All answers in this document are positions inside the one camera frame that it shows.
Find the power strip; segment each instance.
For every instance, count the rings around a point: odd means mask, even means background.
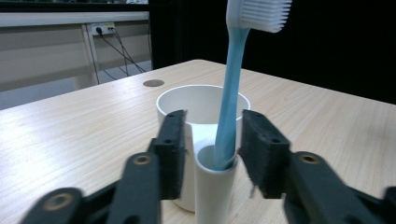
[[[114,22],[96,22],[91,23],[92,35],[100,35],[98,30],[102,30],[102,35],[112,35],[114,32],[111,29],[116,28]]]

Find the white plastic cup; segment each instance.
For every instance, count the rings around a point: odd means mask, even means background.
[[[215,145],[221,108],[222,87],[189,85],[173,88],[157,98],[158,121],[176,110],[187,110],[185,120],[185,146],[187,149],[181,196],[175,204],[188,211],[195,211],[194,150]],[[236,118],[236,143],[240,147],[242,111],[250,109],[250,102],[238,94]]]
[[[195,220],[196,224],[225,224],[233,196],[233,180],[238,164],[231,168],[214,168],[214,146],[203,147],[195,154]]]

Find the blue handle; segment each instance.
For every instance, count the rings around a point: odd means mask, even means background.
[[[233,162],[236,136],[236,103],[239,77],[249,28],[228,27],[230,38],[219,126],[215,142],[215,169],[225,170]]]

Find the light wood tabletop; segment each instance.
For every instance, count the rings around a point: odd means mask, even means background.
[[[155,102],[190,84],[223,85],[225,65],[194,60],[0,111],[0,223],[18,223],[40,197],[64,187],[89,195],[120,178],[157,136]],[[160,87],[145,81],[160,79]],[[243,70],[240,92],[291,141],[323,157],[347,185],[377,198],[396,186],[396,105]],[[287,223],[281,200],[249,198],[238,166],[229,223]],[[163,201],[163,223],[194,214]]]

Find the brush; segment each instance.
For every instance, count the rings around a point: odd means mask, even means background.
[[[235,156],[239,78],[248,33],[250,29],[269,33],[281,31],[288,19],[290,6],[291,0],[228,0],[229,46],[215,142],[216,170],[229,168]]]

